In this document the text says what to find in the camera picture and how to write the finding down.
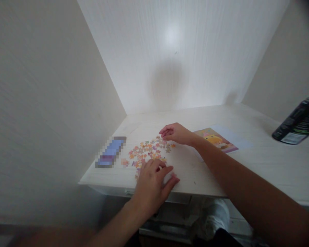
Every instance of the foot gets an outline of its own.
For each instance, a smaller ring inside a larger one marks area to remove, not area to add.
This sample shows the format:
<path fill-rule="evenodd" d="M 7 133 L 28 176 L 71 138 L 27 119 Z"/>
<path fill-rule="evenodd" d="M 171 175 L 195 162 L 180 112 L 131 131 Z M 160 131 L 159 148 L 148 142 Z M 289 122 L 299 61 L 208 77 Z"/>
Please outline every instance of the foot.
<path fill-rule="evenodd" d="M 229 222 L 229 209 L 224 200 L 207 198 L 199 219 L 192 226 L 192 235 L 209 241 L 218 229 L 223 228 L 228 231 Z"/>

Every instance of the forearm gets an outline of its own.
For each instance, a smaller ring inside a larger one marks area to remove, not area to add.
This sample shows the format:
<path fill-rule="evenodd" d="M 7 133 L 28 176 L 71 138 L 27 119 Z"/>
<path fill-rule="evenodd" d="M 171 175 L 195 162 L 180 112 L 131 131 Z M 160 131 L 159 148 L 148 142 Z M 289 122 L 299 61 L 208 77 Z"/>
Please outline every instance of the forearm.
<path fill-rule="evenodd" d="M 268 241 L 307 246 L 309 213 L 276 187 L 205 139 L 195 138 L 199 152 L 231 202 Z"/>
<path fill-rule="evenodd" d="M 124 246 L 146 220 L 129 201 L 85 247 Z"/>

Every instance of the person's left hand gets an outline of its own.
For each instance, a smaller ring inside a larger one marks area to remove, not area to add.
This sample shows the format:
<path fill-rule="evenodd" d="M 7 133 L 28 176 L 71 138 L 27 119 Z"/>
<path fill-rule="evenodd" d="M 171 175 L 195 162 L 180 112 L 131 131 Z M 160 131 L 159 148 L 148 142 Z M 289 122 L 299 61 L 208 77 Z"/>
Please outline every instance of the person's left hand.
<path fill-rule="evenodd" d="M 149 160 L 142 164 L 135 193 L 130 203 L 139 209 L 138 213 L 144 217 L 144 220 L 149 219 L 157 212 L 159 207 L 167 200 L 173 187 L 180 181 L 177 177 L 171 177 L 163 186 L 164 177 L 171 170 L 173 170 L 173 167 L 167 167 L 161 160 Z"/>

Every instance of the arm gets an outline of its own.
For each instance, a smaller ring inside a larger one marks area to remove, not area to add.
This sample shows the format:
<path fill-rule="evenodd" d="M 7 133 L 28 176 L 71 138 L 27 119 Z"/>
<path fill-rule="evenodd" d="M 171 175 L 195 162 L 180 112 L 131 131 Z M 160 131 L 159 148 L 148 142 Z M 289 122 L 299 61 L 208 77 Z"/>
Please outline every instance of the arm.
<path fill-rule="evenodd" d="M 261 236 L 277 246 L 309 246 L 309 213 L 266 180 L 204 138 L 174 123 L 164 140 L 194 147 L 231 202 Z"/>
<path fill-rule="evenodd" d="M 172 177 L 165 186 L 164 177 L 173 170 L 160 160 L 149 160 L 142 164 L 133 197 L 121 211 L 86 245 L 124 246 L 130 237 L 167 200 L 173 187 L 180 181 Z"/>

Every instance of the white desk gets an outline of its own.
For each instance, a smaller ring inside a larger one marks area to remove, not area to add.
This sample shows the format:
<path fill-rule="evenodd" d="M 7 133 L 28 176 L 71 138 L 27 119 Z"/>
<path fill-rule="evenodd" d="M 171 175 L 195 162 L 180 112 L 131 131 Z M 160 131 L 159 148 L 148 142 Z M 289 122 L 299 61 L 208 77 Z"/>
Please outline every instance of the white desk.
<path fill-rule="evenodd" d="M 229 155 L 298 203 L 309 205 L 309 138 L 299 145 L 275 141 L 271 133 L 280 123 L 243 104 L 129 115 L 113 135 L 127 137 L 117 164 L 113 168 L 95 168 L 94 161 L 79 183 L 104 194 L 130 196 L 136 185 L 136 169 L 123 168 L 121 158 L 128 159 L 128 150 L 155 138 L 164 125 L 173 122 L 193 131 L 220 124 L 252 142 L 252 148 Z M 190 194 L 225 197 L 206 165 L 183 148 L 177 146 L 178 157 L 167 162 L 181 179 L 171 200 L 187 201 Z"/>

